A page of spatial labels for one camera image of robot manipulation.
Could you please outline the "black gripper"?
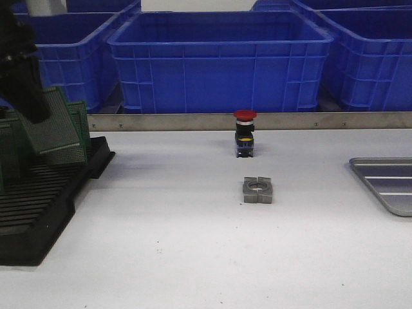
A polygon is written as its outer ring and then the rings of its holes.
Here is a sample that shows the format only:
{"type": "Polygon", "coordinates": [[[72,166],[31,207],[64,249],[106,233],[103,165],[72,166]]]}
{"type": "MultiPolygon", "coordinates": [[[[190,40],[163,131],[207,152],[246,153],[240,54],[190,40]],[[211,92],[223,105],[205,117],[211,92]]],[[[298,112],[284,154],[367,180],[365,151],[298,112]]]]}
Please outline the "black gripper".
{"type": "Polygon", "coordinates": [[[10,8],[17,1],[1,1],[1,97],[31,123],[50,117],[42,92],[39,60],[32,27],[16,18],[10,8]]]}

